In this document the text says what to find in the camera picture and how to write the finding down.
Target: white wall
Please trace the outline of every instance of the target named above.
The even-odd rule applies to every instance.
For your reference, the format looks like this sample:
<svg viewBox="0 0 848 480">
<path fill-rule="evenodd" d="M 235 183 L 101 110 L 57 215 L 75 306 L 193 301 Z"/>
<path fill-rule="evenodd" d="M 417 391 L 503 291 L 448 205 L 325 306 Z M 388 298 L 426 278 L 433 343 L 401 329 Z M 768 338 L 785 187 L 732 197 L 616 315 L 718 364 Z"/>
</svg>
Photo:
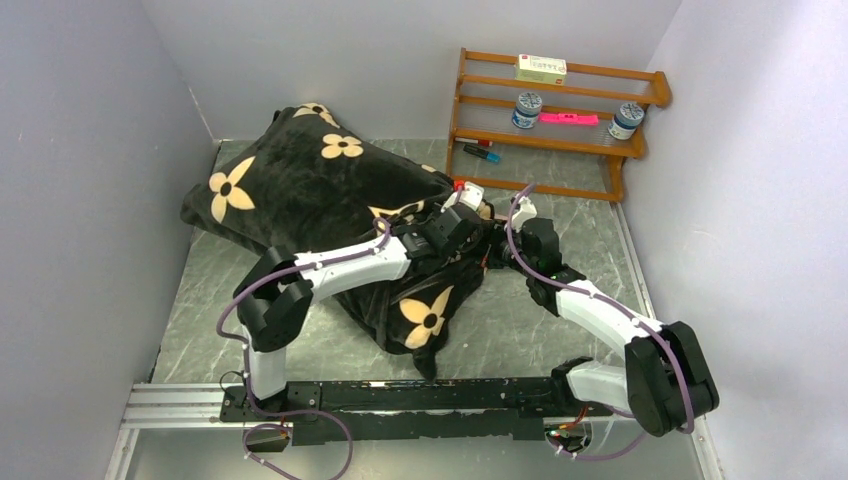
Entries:
<svg viewBox="0 0 848 480">
<path fill-rule="evenodd" d="M 848 7 L 684 0 L 625 209 L 658 315 L 696 329 L 728 478 L 848 478 Z"/>
<path fill-rule="evenodd" d="M 140 2 L 0 5 L 0 478 L 103 478 L 212 142 Z"/>
<path fill-rule="evenodd" d="M 443 138 L 460 47 L 640 69 L 680 0 L 143 3 L 216 138 L 307 101 L 368 138 Z"/>
</svg>

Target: box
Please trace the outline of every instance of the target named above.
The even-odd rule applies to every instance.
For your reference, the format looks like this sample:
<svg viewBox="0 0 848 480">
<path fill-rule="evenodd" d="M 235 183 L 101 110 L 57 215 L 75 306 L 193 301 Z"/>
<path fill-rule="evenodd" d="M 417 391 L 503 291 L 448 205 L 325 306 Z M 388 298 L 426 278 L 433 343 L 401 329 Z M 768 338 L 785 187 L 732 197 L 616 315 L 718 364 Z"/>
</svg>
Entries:
<svg viewBox="0 0 848 480">
<path fill-rule="evenodd" d="M 519 55 L 515 62 L 515 79 L 525 82 L 565 85 L 565 60 L 559 58 Z"/>
</svg>

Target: blue marker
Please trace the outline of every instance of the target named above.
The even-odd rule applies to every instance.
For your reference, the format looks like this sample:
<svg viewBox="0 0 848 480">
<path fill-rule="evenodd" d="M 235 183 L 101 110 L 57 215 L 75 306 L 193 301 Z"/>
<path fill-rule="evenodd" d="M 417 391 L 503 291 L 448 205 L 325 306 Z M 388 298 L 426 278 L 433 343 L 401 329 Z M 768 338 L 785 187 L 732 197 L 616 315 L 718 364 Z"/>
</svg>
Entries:
<svg viewBox="0 0 848 480">
<path fill-rule="evenodd" d="M 471 145 L 470 143 L 467 143 L 464 147 L 462 147 L 462 149 L 470 153 L 471 155 L 474 155 L 475 157 L 480 157 L 488 162 L 500 163 L 501 161 L 500 156 L 495 155 L 494 153 L 486 150 L 485 148 L 480 148 L 477 145 Z"/>
</svg>

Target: marble floor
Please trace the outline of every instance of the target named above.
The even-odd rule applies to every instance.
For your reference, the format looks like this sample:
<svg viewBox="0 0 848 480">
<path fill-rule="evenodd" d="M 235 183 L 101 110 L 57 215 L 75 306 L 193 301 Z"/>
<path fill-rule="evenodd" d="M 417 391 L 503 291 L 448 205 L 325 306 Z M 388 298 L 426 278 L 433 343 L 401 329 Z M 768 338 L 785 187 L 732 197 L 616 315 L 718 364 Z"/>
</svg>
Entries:
<svg viewBox="0 0 848 480">
<path fill-rule="evenodd" d="M 445 165 L 445 140 L 373 143 L 436 168 Z M 224 142 L 218 164 L 247 145 L 249 142 Z M 500 164 L 455 149 L 455 173 L 604 188 L 596 157 L 514 146 L 496 145 L 492 150 L 501 155 Z M 501 213 L 511 195 L 511 191 L 486 190 L 486 198 Z M 596 200 L 539 194 L 532 198 L 539 216 L 554 220 L 564 261 L 586 274 L 601 290 L 639 310 L 635 275 L 613 208 Z M 215 382 L 228 370 L 241 368 L 239 345 L 216 335 L 215 322 L 255 261 L 255 255 L 235 244 L 195 232 L 153 382 Z M 234 316 L 227 325 L 229 329 L 236 327 Z M 451 320 L 451 338 L 437 362 L 440 378 L 537 376 L 548 375 L 551 368 L 581 355 L 618 363 L 587 331 L 538 307 L 530 299 L 522 276 L 492 271 Z M 287 376 L 291 380 L 420 378 L 411 356 L 380 350 L 332 299 L 311 309 L 300 337 L 288 347 Z"/>
</svg>

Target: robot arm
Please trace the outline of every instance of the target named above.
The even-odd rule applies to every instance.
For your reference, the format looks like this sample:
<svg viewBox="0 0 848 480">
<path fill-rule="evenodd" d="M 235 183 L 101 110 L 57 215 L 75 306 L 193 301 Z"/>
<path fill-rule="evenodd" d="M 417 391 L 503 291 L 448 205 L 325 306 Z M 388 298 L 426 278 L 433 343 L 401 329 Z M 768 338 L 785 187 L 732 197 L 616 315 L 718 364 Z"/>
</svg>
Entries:
<svg viewBox="0 0 848 480">
<path fill-rule="evenodd" d="M 669 366 L 668 355 L 645 330 L 669 342 L 679 361 L 695 416 L 718 406 L 718 394 L 694 332 L 677 322 L 664 325 L 603 295 L 586 277 L 562 262 L 559 235 L 549 219 L 536 218 L 527 198 L 512 217 L 515 243 L 525 265 L 512 255 L 505 227 L 485 232 L 476 207 L 482 189 L 466 184 L 446 202 L 440 213 L 421 225 L 392 230 L 382 248 L 380 239 L 321 253 L 289 254 L 272 248 L 259 260 L 236 290 L 241 293 L 257 280 L 283 268 L 314 264 L 315 268 L 267 284 L 238 306 L 238 316 L 249 339 L 253 394 L 259 400 L 285 390 L 285 349 L 303 326 L 309 307 L 328 296 L 361 285 L 397 280 L 408 273 L 426 275 L 441 268 L 469 243 L 483 244 L 490 268 L 512 268 L 527 278 L 533 300 L 552 314 L 590 331 L 625 361 L 624 367 L 578 358 L 552 372 L 582 402 L 594 402 L 632 412 L 650 434 L 661 436 L 686 423 L 684 398 Z M 339 262 L 339 257 L 374 249 L 373 255 Z M 530 275 L 525 266 L 551 282 Z"/>
</svg>

